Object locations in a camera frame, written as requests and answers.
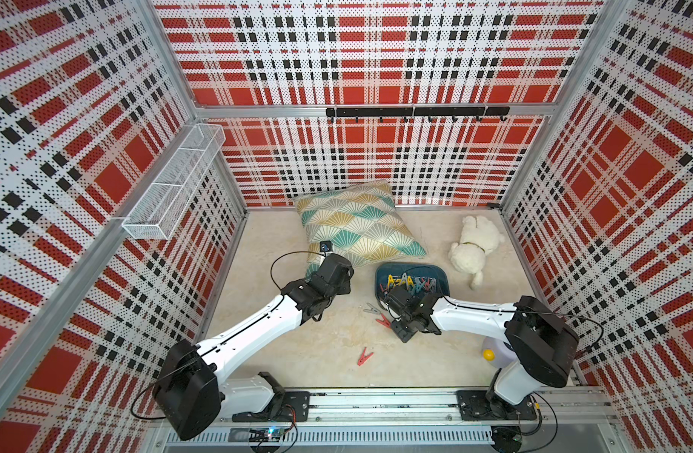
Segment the grey clothespin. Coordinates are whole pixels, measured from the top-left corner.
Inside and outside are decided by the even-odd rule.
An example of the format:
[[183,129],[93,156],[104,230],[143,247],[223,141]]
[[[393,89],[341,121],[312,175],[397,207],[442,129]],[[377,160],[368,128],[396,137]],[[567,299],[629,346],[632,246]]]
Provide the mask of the grey clothespin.
[[404,273],[401,277],[401,284],[404,285],[407,290],[410,290],[410,288],[413,286],[412,277]]
[[367,307],[363,310],[365,313],[372,313],[374,315],[381,315],[381,311],[377,309],[375,306],[372,304],[368,304]]

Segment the white plush teddy bear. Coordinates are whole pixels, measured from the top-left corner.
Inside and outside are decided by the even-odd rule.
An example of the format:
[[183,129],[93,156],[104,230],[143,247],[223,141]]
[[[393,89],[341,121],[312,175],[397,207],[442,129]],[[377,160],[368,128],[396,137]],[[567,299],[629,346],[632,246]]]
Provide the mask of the white plush teddy bear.
[[482,285],[488,256],[505,240],[505,236],[489,218],[483,215],[468,215],[463,218],[461,237],[457,243],[452,243],[448,258],[457,271],[471,277],[472,290],[478,290]]

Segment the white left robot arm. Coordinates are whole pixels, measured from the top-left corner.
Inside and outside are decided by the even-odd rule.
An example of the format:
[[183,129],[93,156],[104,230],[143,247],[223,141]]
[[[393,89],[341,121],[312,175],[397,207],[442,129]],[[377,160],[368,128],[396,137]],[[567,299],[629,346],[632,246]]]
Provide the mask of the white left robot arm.
[[278,337],[319,320],[336,296],[349,294],[353,274],[348,259],[331,254],[310,277],[286,284],[271,302],[230,330],[197,344],[182,340],[173,345],[152,396],[178,438],[191,440],[220,418],[295,422],[297,409],[269,373],[250,379],[235,379],[233,373]]

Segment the black wall hook rail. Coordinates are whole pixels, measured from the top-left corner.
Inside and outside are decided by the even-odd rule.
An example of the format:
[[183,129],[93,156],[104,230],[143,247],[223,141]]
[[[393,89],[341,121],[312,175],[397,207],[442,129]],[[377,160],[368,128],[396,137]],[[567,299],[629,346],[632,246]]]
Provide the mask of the black wall hook rail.
[[436,117],[497,117],[503,119],[510,114],[508,106],[474,107],[392,107],[392,108],[327,108],[327,118],[436,118]]

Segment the teal plastic storage box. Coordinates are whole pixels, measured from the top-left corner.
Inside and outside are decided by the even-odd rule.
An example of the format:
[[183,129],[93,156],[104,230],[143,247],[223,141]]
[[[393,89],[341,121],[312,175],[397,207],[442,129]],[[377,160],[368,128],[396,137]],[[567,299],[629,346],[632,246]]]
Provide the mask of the teal plastic storage box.
[[427,277],[434,277],[436,279],[437,283],[433,291],[427,291],[424,289],[422,292],[440,293],[444,294],[445,296],[450,295],[450,287],[446,272],[444,272],[444,270],[442,270],[442,268],[439,266],[408,262],[385,262],[384,264],[378,266],[375,274],[376,300],[378,300],[378,304],[380,304],[382,309],[387,309],[386,304],[384,303],[384,297],[386,296],[387,292],[389,292],[387,289],[388,276],[393,275],[394,277],[399,277],[399,279],[401,279],[404,273],[411,276],[413,281],[415,281],[418,277],[425,280]]

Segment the green circuit board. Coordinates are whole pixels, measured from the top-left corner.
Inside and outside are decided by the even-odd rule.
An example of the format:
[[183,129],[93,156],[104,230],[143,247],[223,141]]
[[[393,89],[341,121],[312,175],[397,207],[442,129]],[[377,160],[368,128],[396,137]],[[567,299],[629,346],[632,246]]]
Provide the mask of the green circuit board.
[[278,443],[283,437],[283,429],[276,427],[252,428],[249,431],[249,443]]

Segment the metal base rail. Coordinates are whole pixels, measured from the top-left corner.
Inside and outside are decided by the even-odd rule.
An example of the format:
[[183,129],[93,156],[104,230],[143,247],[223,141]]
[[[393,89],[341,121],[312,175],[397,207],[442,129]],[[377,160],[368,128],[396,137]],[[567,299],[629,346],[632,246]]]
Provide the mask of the metal base rail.
[[[546,420],[527,398],[499,411],[478,389],[314,389],[297,391],[298,417],[291,422],[216,420],[197,437],[182,441],[173,430],[150,433],[147,452],[361,451],[420,447],[499,447],[517,451],[535,439]],[[249,443],[252,428],[283,429],[278,443]]]

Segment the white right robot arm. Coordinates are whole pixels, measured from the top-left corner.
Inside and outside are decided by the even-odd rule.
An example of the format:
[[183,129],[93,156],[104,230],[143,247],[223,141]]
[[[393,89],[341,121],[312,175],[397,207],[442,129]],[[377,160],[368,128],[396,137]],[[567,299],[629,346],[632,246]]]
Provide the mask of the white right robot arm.
[[404,343],[417,333],[463,331],[509,345],[515,357],[498,369],[489,399],[517,406],[542,387],[567,385],[578,334],[533,296],[512,304],[485,304],[439,293],[411,294],[398,286],[382,304],[393,315],[392,331]]

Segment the teal yellow patterned pillow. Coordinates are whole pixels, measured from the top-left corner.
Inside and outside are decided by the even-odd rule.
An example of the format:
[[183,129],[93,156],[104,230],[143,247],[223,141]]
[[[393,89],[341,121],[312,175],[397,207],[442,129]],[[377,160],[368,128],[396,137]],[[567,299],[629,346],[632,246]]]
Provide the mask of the teal yellow patterned pillow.
[[323,242],[330,242],[333,253],[345,257],[355,268],[427,256],[425,247],[397,212],[387,182],[372,181],[301,196],[295,200],[295,209],[309,243],[307,277],[324,260]]

